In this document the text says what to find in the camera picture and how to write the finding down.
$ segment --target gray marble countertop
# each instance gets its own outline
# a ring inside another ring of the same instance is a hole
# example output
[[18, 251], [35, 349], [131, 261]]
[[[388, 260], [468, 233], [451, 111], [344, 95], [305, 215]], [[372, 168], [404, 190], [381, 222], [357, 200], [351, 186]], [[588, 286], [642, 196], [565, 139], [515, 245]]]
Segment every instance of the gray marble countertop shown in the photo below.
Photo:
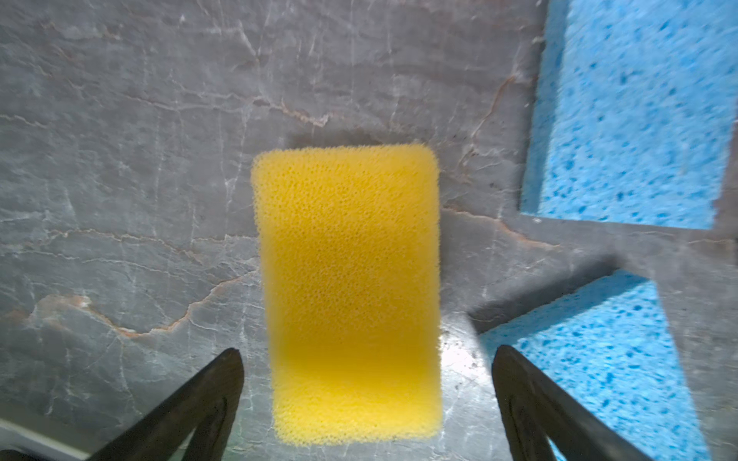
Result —
[[[476, 331], [612, 267], [654, 279], [716, 461], [738, 454], [738, 162], [710, 232], [517, 214], [540, 0], [4, 0], [0, 399], [109, 440], [226, 347], [229, 460], [509, 460]], [[444, 429], [272, 429], [249, 170], [426, 142], [442, 167]], [[734, 153], [738, 145], [734, 143]]]

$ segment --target yellow sponge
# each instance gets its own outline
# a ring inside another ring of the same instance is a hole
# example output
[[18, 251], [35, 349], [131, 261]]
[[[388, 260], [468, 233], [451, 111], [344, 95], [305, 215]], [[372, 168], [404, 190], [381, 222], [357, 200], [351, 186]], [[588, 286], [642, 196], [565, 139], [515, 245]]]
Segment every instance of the yellow sponge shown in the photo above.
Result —
[[252, 169], [277, 435], [441, 426], [438, 166], [422, 145], [282, 150]]

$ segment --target marble surface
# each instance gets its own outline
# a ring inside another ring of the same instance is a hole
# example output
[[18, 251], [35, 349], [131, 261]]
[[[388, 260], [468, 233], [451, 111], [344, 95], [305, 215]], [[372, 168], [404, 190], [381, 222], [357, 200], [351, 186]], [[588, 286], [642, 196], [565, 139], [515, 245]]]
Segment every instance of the marble surface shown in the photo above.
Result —
[[[520, 216], [546, 3], [4, 0], [0, 399], [109, 440], [226, 347], [229, 460], [509, 460], [476, 332], [654, 279], [716, 461], [738, 454], [738, 162], [714, 230]], [[444, 429], [276, 441], [249, 169], [419, 140], [441, 175]]]

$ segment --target blue sponge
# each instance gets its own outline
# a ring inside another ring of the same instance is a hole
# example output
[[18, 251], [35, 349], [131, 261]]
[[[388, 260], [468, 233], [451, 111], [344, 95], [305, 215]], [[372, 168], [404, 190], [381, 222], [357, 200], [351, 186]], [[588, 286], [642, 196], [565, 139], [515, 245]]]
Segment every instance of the blue sponge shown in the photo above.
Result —
[[654, 460], [709, 460], [656, 285], [617, 271], [481, 337], [510, 344]]
[[709, 229], [738, 105], [738, 1], [551, 0], [521, 211]]

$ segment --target sponge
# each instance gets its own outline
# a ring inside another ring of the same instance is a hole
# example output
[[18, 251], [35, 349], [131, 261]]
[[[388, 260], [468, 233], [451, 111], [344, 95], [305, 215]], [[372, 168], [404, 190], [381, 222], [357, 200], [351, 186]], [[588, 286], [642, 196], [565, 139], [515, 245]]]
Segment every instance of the sponge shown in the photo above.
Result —
[[551, 0], [521, 211], [712, 227], [738, 107], [738, 1]]
[[252, 169], [275, 430], [284, 442], [441, 425], [438, 166], [422, 145], [272, 151]]
[[617, 271], [480, 338], [490, 356], [518, 349], [654, 460], [710, 459], [653, 282]]

